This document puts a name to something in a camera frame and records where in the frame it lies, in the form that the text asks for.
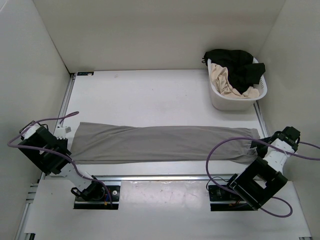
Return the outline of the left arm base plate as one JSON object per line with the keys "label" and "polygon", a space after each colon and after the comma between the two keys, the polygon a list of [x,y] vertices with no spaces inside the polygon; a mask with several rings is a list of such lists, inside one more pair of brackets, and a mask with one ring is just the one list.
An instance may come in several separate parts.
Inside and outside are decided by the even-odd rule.
{"label": "left arm base plate", "polygon": [[93,187],[89,187],[91,192],[87,190],[85,195],[76,187],[71,188],[71,193],[75,196],[73,208],[76,210],[118,210],[121,186],[107,185],[110,197],[105,188],[101,184],[94,182]]}

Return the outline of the grey trousers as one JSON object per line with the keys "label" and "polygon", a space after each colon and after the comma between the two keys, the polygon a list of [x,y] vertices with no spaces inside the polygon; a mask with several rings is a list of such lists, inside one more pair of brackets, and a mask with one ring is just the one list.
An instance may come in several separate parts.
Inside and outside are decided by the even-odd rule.
{"label": "grey trousers", "polygon": [[211,156],[215,161],[251,163],[257,156],[249,138],[259,139],[255,128],[219,126],[133,127],[81,122],[72,145],[77,164],[204,161],[218,143],[234,137]]}

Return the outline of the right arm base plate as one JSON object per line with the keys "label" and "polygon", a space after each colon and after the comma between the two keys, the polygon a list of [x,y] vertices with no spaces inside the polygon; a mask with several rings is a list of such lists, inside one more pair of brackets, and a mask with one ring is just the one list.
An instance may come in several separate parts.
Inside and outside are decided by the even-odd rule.
{"label": "right arm base plate", "polygon": [[207,185],[211,212],[254,211],[239,195],[225,191],[216,185]]}

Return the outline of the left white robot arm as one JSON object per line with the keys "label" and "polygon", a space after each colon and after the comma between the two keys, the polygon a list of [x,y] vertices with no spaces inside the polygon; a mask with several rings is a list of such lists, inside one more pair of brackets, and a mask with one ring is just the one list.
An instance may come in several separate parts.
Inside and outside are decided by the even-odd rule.
{"label": "left white robot arm", "polygon": [[46,175],[57,175],[73,183],[71,193],[85,201],[104,201],[108,191],[97,178],[81,172],[71,159],[68,140],[56,137],[46,124],[27,126],[20,131],[19,150]]}

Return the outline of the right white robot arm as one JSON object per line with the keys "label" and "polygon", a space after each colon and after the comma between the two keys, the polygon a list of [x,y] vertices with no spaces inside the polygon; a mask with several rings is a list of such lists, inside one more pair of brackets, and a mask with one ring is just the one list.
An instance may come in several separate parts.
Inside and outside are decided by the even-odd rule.
{"label": "right white robot arm", "polygon": [[258,210],[287,183],[283,167],[288,155],[257,142],[251,146],[256,148],[257,158],[241,174],[233,175],[224,193],[230,200],[241,197]]}

